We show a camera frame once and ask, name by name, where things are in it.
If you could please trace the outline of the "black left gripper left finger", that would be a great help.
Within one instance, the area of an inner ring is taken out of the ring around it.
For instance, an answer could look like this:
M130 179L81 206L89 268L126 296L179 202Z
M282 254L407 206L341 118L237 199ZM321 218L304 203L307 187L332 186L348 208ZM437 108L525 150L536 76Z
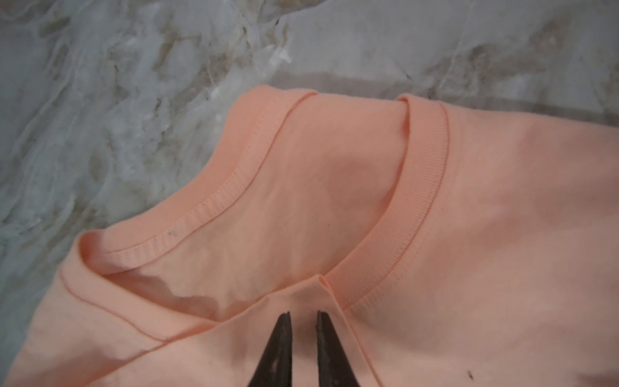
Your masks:
M286 312L278 317L248 387L291 387L292 362L293 327Z

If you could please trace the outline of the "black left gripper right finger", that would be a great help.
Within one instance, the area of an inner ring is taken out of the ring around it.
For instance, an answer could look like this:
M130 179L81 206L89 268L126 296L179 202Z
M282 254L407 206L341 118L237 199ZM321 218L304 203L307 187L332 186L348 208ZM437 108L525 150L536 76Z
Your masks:
M359 387L335 326L325 311L317 313L316 333L319 386Z

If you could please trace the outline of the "peach graphic t-shirt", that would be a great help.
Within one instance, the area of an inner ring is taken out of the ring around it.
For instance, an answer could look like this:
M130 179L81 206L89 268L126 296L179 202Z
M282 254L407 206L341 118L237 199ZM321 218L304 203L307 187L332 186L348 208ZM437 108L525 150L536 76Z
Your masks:
M290 312L363 386L618 383L618 131L255 88L200 174L76 238L9 386L245 386Z

